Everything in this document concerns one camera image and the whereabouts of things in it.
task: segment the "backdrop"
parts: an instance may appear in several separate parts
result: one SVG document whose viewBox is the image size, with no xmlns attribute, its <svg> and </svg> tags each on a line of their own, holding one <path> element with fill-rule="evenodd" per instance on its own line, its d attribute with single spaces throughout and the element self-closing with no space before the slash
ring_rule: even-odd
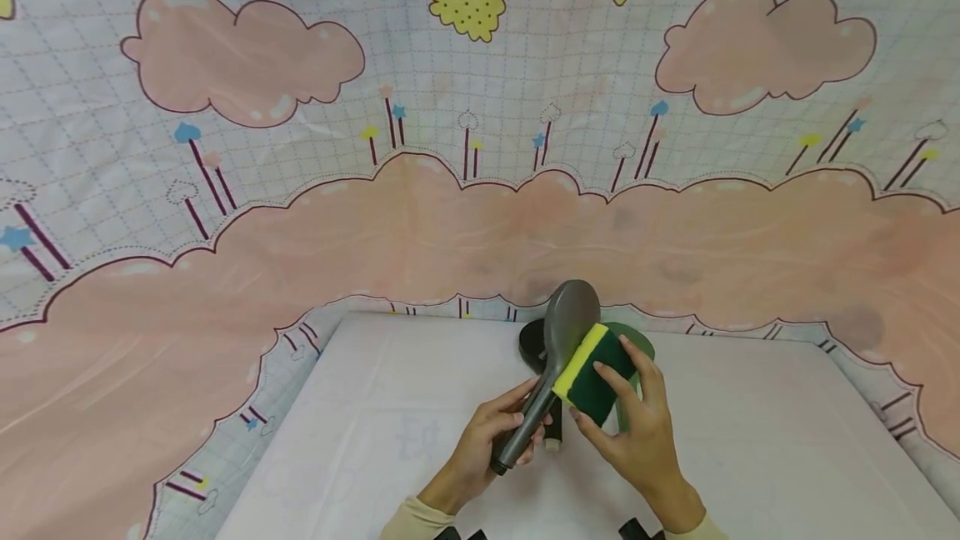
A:
<svg viewBox="0 0 960 540">
<path fill-rule="evenodd" d="M 343 313 L 522 321 L 574 277 L 816 343 L 960 513 L 958 33 L 960 0 L 0 0 L 0 528 L 213 538 Z"/>
</svg>

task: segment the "yellow flower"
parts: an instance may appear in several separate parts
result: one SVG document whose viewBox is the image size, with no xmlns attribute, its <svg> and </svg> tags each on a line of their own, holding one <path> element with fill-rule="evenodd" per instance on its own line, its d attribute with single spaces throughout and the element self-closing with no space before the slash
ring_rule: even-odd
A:
<svg viewBox="0 0 960 540">
<path fill-rule="evenodd" d="M 432 0 L 430 13 L 470 40 L 490 42 L 500 26 L 500 15 L 507 10 L 504 0 Z"/>
</svg>

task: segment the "beige sleeve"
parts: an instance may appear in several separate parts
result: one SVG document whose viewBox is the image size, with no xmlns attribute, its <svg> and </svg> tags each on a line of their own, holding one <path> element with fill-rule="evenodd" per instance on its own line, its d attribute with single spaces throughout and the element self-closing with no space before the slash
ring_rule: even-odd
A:
<svg viewBox="0 0 960 540">
<path fill-rule="evenodd" d="M 380 540 L 434 540 L 453 525 L 453 515 L 407 498 L 380 532 Z"/>
<path fill-rule="evenodd" d="M 676 534 L 663 530 L 663 535 L 666 540 L 730 540 L 730 536 L 720 532 L 720 528 L 710 519 L 709 513 L 692 532 Z"/>
</svg>

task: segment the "green sponge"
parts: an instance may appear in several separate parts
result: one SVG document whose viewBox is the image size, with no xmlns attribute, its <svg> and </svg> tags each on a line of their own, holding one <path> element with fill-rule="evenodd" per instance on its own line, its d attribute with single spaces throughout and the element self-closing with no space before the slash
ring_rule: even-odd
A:
<svg viewBox="0 0 960 540">
<path fill-rule="evenodd" d="M 610 365 L 626 380 L 637 373 L 627 351 L 620 345 L 617 334 L 610 327 L 598 323 L 583 338 L 567 368 L 557 377 L 553 392 L 602 426 L 613 410 L 617 393 L 593 369 L 595 361 Z"/>
</svg>

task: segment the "white table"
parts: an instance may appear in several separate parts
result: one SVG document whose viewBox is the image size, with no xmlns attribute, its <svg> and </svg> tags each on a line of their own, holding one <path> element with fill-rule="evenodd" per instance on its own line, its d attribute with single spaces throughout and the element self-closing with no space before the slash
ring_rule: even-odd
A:
<svg viewBox="0 0 960 540">
<path fill-rule="evenodd" d="M 371 313 L 343 320 L 218 535 L 377 538 L 446 460 L 481 401 L 530 375 L 520 323 Z M 960 538 L 960 522 L 814 346 L 648 334 L 683 471 L 742 540 Z M 607 421 L 615 430 L 615 415 Z M 618 540 L 643 500 L 564 421 L 541 451 L 462 510 L 466 538 Z"/>
</svg>

